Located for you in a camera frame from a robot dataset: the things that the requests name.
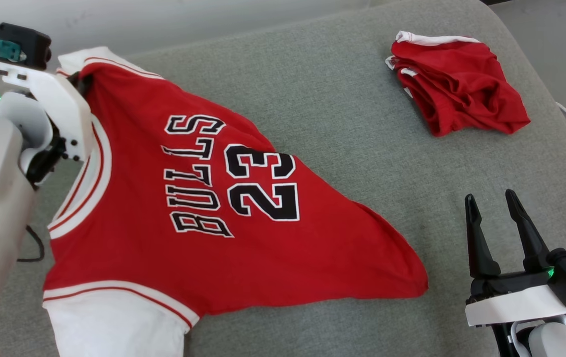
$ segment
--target bulls jersey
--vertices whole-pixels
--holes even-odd
[[[427,289],[387,221],[248,119],[106,48],[61,63],[93,77],[97,118],[97,145],[49,225],[43,305],[63,357],[174,356],[176,335],[206,314]]]
[[[385,63],[396,70],[434,136],[465,127],[512,134],[530,123],[490,48],[463,36],[398,32]]]

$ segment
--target white jersey trim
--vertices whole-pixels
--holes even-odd
[[[72,210],[75,208],[74,203],[76,203],[79,200],[78,197],[79,186],[81,186],[85,182],[85,180],[91,179],[91,177],[86,176],[86,168],[88,167],[88,165],[94,163],[95,160],[99,158],[99,156],[100,156],[99,153],[97,155],[95,154],[95,149],[88,156],[86,161],[83,163],[82,169],[80,169],[80,172],[76,177],[76,180],[73,182],[73,185],[71,186],[71,190],[69,190],[67,197],[65,197],[64,202],[62,203],[60,208],[58,208],[58,212],[56,212],[56,215],[54,215],[54,219],[52,219],[52,223],[50,223],[49,226],[54,222],[58,221],[61,215],[69,212],[70,209]]]
[[[49,228],[49,235],[51,236],[51,239],[62,237],[84,221],[89,213],[94,210],[109,184],[112,166],[112,153],[109,138],[106,136],[106,132],[104,131],[104,128],[102,128],[99,120],[94,120],[93,125],[98,152],[93,152],[90,156],[90,160],[98,161],[96,166],[97,174],[94,175],[94,178],[88,178],[91,179],[91,184],[89,187],[86,187],[86,189],[81,182],[82,174],[80,174],[79,178],[76,179],[78,180],[78,183],[74,185],[74,189],[72,189],[67,195],[67,199],[65,199],[63,206],[69,203],[71,197],[77,193],[79,188],[83,188],[83,191],[87,193],[83,199],[75,197],[73,201],[78,204],[73,207],[69,207],[62,217],[54,219],[54,221],[47,226],[47,228]]]
[[[396,42],[408,42],[420,46],[437,46],[444,43],[451,42],[471,42],[480,43],[479,40],[473,38],[467,38],[464,36],[422,36],[416,35],[413,32],[400,31],[397,36],[395,36]]]
[[[133,63],[130,63],[122,57],[114,54],[106,47],[89,48],[87,50],[72,52],[71,54],[58,56],[58,60],[61,64],[61,68],[58,69],[58,73],[66,75],[67,77],[70,74],[83,70],[84,67],[92,63],[105,63],[122,68],[133,74],[140,75],[141,77],[164,79],[156,73],[147,72],[146,70],[137,67],[137,65],[134,65]]]
[[[94,292],[97,290],[120,290],[128,291],[132,294],[142,296],[147,300],[156,303],[158,307],[172,312],[174,315],[183,319],[190,328],[199,322],[199,316],[183,303],[171,298],[170,296],[144,285],[123,282],[120,280],[104,280],[102,282],[85,283],[60,289],[45,290],[43,294],[43,307],[47,309],[47,304],[61,298],[72,298],[79,294]]]

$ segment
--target black cable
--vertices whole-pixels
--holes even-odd
[[[40,262],[40,260],[43,260],[45,258],[45,245],[43,244],[42,239],[38,237],[36,232],[34,232],[34,230],[31,229],[30,226],[27,226],[27,232],[29,233],[29,235],[31,235],[32,238],[34,238],[36,244],[38,244],[38,250],[40,251],[40,254],[38,258],[19,258],[17,261],[23,263]]]

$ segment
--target folded red cloth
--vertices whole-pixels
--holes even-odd
[[[490,48],[473,38],[400,31],[387,65],[416,101],[433,135],[473,126],[512,134],[530,119]]]

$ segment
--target gray sofa cushion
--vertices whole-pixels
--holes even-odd
[[[532,123],[512,136],[465,129],[434,138],[383,63],[398,30],[487,43]],[[464,316],[471,282],[464,196],[476,196],[503,271],[522,269],[523,259],[507,188],[516,190],[548,246],[566,247],[565,119],[510,33],[477,0],[394,2],[131,61],[253,120],[279,151],[296,154],[391,222],[430,279],[425,296],[411,300],[346,299],[207,316],[188,335],[188,357],[497,356],[491,330],[467,327]],[[35,217],[41,234],[77,170],[60,165],[43,188]],[[55,354],[40,309],[48,254],[49,262],[21,264],[11,274],[0,303],[5,356]]]

